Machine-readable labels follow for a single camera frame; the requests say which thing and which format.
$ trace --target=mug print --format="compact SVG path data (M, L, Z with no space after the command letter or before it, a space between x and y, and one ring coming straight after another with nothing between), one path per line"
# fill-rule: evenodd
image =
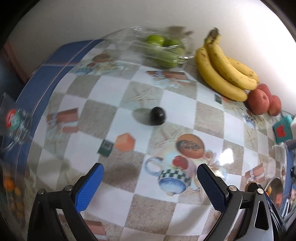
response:
M122 71L123 69L123 65L118 64L108 54L103 53L94 56L92 59L80 62L76 67L75 73L77 75L101 75L113 71Z
M215 154L207 150L203 141L193 134L184 134L173 143L162 146L151 158L144 163L145 171L157 177L159 188L167 195L173 196L184 192L189 186L198 190L197 167L206 163L214 172L224 173L223 168L215 164ZM149 163L160 168L152 171Z

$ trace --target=banana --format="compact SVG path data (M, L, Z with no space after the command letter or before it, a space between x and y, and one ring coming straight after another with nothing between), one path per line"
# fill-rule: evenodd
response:
M213 67L228 82L245 90L254 90L256 88L256 80L242 74L236 68L234 68L229 62L228 58L224 55L217 41L213 41L211 44L209 44L207 50Z
M195 61L200 75L214 90L229 99L246 101L247 94L242 89L227 82L214 70L205 47L196 50Z
M254 80L256 80L257 83L259 83L259 77L258 75L256 75L256 73L251 70L248 66L238 62L237 60L227 57L229 62L231 63L231 65L236 68L239 72L241 72L242 74L249 76L251 78L253 78Z

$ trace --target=table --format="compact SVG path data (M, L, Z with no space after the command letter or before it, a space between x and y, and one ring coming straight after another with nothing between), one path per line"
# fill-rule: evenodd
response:
M26 223L38 189L74 184L96 162L104 179L81 215L99 240L202 241L220 213L194 175L200 163L240 190L248 179L264 187L285 178L285 147L275 146L272 131L280 116L253 116L221 97L192 60L166 73L112 59L114 51L108 41L95 45L39 111L27 161ZM161 126L145 123L155 106L167 114ZM264 172L249 178L258 166Z

